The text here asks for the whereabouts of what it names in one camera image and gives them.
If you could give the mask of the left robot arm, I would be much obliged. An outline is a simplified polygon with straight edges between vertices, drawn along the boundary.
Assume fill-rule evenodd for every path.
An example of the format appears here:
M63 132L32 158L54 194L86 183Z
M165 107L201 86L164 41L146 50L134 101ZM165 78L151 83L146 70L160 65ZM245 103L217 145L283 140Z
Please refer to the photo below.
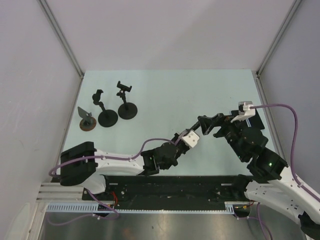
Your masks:
M127 174L130 176L152 176L162 170L178 165L178 158L194 148L200 136L196 130L200 123L171 140L161 139L160 146L140 151L134 155L108 153L95 148L92 141L78 144L60 155L59 183L64 187L80 185L105 200L110 196L111 188L107 183L108 174Z

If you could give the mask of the black phone stand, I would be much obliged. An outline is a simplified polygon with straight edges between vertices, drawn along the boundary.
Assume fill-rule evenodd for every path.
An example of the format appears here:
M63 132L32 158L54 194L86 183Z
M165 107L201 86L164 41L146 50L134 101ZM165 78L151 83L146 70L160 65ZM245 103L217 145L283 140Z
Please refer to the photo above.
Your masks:
M112 109L106 109L101 101L101 94L103 90L97 89L96 93L92 95L93 104L101 108L101 113L98 116L98 123L104 128L114 126L118 121L118 114Z
M124 120L133 119L138 113L138 108L134 103L127 102L126 98L126 93L131 92L132 86L126 86L119 80L116 87L119 88L119 92L116 93L116 96L120 97L123 101L123 104L118 108L118 116Z

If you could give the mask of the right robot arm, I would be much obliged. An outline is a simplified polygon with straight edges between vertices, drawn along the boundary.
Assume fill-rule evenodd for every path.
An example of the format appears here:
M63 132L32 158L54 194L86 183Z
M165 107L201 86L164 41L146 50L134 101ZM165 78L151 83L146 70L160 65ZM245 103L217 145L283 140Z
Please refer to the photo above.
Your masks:
M197 119L203 135L218 127L213 136L225 138L240 161L248 164L253 179L230 188L235 200L248 198L266 205L298 224L311 239L320 238L320 194L294 176L288 163L266 147L268 138L259 128L222 113Z

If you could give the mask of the rusty round phone stand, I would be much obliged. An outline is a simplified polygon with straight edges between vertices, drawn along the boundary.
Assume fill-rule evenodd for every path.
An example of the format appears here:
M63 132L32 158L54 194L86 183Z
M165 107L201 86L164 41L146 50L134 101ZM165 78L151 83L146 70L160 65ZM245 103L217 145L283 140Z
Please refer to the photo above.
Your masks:
M89 132L93 130L97 125L97 121L92 116L92 113L85 111L79 106L77 107L77 111L78 115L81 117L81 121L79 123L80 129L84 132Z

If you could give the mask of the blue-cased smartphone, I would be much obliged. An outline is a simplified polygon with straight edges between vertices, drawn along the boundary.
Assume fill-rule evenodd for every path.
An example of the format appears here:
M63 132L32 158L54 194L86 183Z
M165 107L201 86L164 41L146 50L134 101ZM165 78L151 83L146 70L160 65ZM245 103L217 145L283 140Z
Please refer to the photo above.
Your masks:
M255 110L255 115L247 119L247 124L249 127L257 128L259 130L264 130L265 125L259 115L259 112Z

